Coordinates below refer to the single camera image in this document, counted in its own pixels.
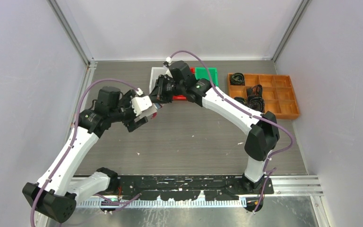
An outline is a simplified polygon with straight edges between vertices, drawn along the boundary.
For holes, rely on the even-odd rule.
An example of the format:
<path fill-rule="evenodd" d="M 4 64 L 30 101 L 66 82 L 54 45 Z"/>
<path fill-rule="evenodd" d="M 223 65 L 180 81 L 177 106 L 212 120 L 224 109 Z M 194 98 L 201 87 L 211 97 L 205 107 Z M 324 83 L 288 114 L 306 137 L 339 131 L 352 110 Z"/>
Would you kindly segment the red plastic bin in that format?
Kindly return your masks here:
<path fill-rule="evenodd" d="M 195 68 L 190 68 L 192 74 L 195 74 Z M 179 95 L 179 96 L 173 96 L 173 101 L 185 101 L 187 100 L 187 98 L 183 95 Z"/>

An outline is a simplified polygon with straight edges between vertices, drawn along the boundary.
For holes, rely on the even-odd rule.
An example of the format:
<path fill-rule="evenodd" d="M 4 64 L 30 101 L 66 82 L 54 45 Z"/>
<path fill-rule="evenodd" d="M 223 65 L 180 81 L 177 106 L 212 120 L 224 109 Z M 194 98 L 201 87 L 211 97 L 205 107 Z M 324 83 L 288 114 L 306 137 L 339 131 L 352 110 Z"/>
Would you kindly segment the orange compartment tray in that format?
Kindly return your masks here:
<path fill-rule="evenodd" d="M 232 73 L 227 75 L 228 95 L 247 98 L 247 89 L 262 85 L 265 111 L 271 111 L 277 119 L 294 120 L 300 116 L 294 88 L 288 75 L 245 73 L 243 85 L 231 84 Z"/>

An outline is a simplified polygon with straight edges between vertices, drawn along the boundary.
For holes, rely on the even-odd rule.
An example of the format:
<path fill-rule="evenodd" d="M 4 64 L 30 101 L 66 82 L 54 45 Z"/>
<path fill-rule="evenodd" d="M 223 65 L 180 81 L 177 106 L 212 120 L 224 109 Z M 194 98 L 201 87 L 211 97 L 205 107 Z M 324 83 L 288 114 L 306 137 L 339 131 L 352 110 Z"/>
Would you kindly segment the rolled black belt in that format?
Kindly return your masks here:
<path fill-rule="evenodd" d="M 247 100 L 245 98 L 243 98 L 243 97 L 237 96 L 237 97 L 234 98 L 234 100 L 239 102 L 240 104 L 242 104 L 244 106 L 248 106 Z"/>
<path fill-rule="evenodd" d="M 245 85 L 245 77 L 242 73 L 234 73 L 229 78 L 230 84 L 234 86 L 244 86 Z"/>
<path fill-rule="evenodd" d="M 263 87 L 261 84 L 252 87 L 247 87 L 246 93 L 247 93 L 247 98 L 262 97 Z"/>
<path fill-rule="evenodd" d="M 263 113 L 265 111 L 265 101 L 261 96 L 250 96 L 247 98 L 247 106 L 250 109 Z"/>

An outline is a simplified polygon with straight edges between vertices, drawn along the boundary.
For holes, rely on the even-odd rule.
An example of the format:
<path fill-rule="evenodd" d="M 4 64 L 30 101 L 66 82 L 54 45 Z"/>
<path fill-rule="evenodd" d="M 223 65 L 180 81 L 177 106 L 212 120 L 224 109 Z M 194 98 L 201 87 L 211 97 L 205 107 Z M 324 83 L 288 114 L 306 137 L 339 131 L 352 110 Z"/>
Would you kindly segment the rolled black belt lower right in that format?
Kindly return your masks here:
<path fill-rule="evenodd" d="M 261 96 L 250 96 L 247 98 L 247 106 L 250 109 L 263 113 L 265 111 L 265 101 Z"/>

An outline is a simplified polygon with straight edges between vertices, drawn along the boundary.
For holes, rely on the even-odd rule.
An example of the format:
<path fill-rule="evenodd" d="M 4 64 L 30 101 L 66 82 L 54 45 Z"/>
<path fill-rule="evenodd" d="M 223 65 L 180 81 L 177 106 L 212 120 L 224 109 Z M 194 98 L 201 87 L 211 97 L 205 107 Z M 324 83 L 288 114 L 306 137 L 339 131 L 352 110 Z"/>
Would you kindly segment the red card holder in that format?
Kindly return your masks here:
<path fill-rule="evenodd" d="M 162 107 L 163 107 L 162 104 L 154 103 L 151 105 L 150 108 L 148 108 L 142 113 L 142 116 L 147 117 L 148 119 L 153 119 L 156 117 L 158 110 L 161 109 Z"/>

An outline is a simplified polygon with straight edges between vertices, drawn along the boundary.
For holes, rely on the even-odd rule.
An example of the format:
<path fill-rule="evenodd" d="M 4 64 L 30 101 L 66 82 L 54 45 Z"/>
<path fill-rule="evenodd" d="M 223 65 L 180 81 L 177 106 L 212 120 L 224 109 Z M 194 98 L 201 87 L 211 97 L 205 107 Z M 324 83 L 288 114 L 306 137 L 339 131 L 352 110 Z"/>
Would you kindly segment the rolled black belt top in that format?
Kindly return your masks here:
<path fill-rule="evenodd" d="M 234 86 L 244 86 L 245 85 L 245 77 L 242 73 L 234 73 L 229 78 L 230 84 Z"/>

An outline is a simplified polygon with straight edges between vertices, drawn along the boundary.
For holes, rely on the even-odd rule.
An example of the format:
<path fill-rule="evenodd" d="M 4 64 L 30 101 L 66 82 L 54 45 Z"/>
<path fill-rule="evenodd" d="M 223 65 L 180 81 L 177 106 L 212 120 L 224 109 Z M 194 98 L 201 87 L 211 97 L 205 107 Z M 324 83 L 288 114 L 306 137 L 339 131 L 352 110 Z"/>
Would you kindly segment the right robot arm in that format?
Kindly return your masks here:
<path fill-rule="evenodd" d="M 171 103 L 174 96 L 211 110 L 238 127 L 245 135 L 244 150 L 248 155 L 242 174 L 244 190 L 256 194 L 265 181 L 266 164 L 280 138 L 276 116 L 251 109 L 225 94 L 208 78 L 198 79 L 184 61 L 165 62 L 153 67 L 149 80 L 150 98 L 157 106 Z"/>

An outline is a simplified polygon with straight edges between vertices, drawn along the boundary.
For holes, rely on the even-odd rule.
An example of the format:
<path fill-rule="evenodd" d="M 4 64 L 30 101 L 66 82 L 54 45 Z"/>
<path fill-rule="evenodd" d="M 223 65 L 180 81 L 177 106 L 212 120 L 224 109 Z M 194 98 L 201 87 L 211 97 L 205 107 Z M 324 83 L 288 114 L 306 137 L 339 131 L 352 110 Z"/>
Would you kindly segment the green plastic bin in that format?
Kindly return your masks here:
<path fill-rule="evenodd" d="M 217 68 L 208 68 L 208 71 L 211 75 L 212 81 L 215 86 L 219 86 L 218 83 L 218 71 Z M 210 80 L 208 72 L 204 67 L 196 67 L 195 68 L 195 77 L 196 79 L 207 79 Z"/>

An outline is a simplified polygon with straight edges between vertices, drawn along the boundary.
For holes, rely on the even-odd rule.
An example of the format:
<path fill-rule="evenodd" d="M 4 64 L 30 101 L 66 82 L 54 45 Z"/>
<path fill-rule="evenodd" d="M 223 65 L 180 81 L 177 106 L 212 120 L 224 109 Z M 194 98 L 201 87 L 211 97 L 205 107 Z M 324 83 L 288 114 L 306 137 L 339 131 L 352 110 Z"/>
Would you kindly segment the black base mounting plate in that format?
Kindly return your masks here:
<path fill-rule="evenodd" d="M 100 195 L 125 200 L 138 195 L 144 201 L 194 201 L 202 193 L 206 201 L 233 201 L 243 195 L 258 197 L 273 192 L 272 181 L 264 176 L 251 183 L 243 175 L 121 175 L 115 186 Z"/>

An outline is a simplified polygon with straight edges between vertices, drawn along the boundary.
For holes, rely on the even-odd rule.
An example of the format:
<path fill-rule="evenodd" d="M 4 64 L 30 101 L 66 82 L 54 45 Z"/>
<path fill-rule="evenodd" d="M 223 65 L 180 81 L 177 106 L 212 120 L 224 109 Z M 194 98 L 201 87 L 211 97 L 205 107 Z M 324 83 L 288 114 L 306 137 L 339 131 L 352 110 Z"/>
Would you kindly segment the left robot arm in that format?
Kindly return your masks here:
<path fill-rule="evenodd" d="M 158 110 L 149 96 L 138 90 L 122 93 L 116 87 L 99 90 L 95 104 L 76 119 L 68 141 L 49 169 L 36 183 L 26 183 L 22 193 L 33 210 L 66 222 L 76 205 L 100 192 L 114 195 L 120 189 L 118 174 L 105 167 L 70 185 L 71 179 L 89 150 L 112 123 L 121 122 L 129 132 L 148 122 Z"/>

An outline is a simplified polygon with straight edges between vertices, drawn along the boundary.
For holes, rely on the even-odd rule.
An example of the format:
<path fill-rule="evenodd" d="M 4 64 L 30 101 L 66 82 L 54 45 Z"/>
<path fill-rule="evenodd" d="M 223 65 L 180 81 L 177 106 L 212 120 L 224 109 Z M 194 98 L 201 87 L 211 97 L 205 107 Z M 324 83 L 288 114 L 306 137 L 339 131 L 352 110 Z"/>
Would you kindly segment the rolled black belt middle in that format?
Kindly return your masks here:
<path fill-rule="evenodd" d="M 261 84 L 252 87 L 247 87 L 246 93 L 247 93 L 247 98 L 262 97 L 263 87 Z"/>

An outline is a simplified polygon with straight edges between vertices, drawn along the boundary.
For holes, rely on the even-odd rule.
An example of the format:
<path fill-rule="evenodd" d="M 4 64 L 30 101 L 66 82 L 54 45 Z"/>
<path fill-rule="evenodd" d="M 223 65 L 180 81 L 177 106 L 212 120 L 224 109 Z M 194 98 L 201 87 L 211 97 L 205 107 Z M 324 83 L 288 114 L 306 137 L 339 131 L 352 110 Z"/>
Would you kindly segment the rolled black belt lower left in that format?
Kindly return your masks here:
<path fill-rule="evenodd" d="M 242 104 L 244 106 L 248 106 L 247 100 L 245 98 L 243 98 L 243 97 L 237 96 L 237 97 L 234 98 L 234 100 L 239 102 L 240 104 Z"/>

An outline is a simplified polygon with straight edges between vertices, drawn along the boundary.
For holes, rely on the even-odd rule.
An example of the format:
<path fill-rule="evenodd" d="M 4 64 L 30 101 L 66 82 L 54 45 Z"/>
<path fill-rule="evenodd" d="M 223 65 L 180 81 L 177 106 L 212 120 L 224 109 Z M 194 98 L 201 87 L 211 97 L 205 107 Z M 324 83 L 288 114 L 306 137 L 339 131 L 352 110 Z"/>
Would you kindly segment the white plastic bin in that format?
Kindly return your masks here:
<path fill-rule="evenodd" d="M 157 80 L 160 75 L 165 75 L 165 69 L 163 67 L 152 67 L 150 73 L 150 85 L 149 85 L 149 94 L 154 89 L 157 84 Z"/>

